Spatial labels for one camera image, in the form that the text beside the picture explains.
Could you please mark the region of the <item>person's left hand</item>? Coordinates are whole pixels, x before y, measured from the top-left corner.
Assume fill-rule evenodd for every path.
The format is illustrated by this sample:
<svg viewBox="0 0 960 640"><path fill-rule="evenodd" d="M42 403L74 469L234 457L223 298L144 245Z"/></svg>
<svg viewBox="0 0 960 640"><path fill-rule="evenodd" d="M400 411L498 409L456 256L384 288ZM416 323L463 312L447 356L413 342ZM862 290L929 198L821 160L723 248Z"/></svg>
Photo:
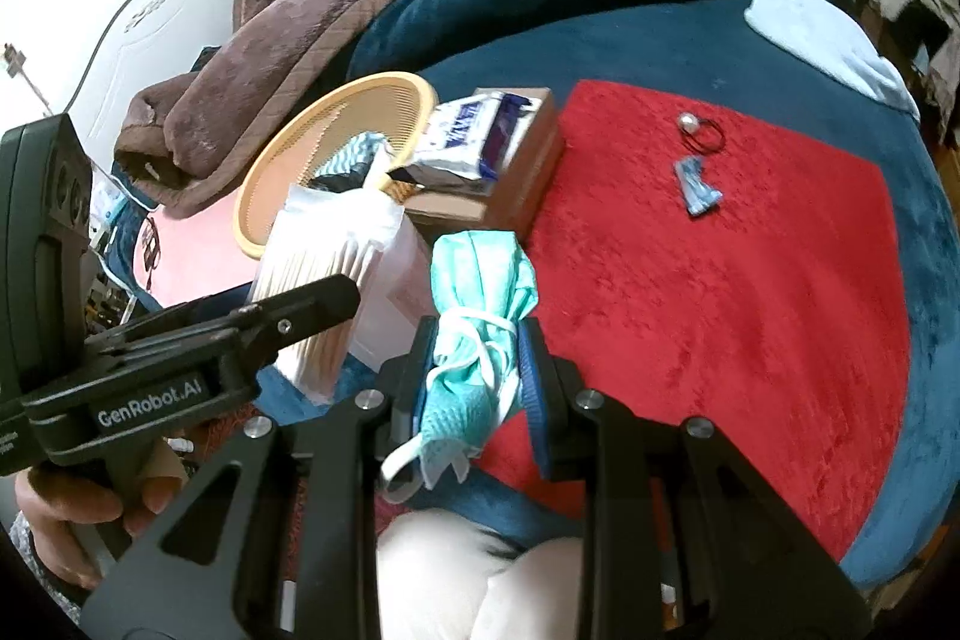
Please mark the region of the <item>person's left hand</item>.
<svg viewBox="0 0 960 640"><path fill-rule="evenodd" d="M187 473L164 440L156 445L140 481L140 495L122 500L115 492L59 468L29 468L14 478L16 521L27 531L34 560L71 587L94 590L101 569L82 548L73 528L120 521L132 537L142 534L181 492Z"/></svg>

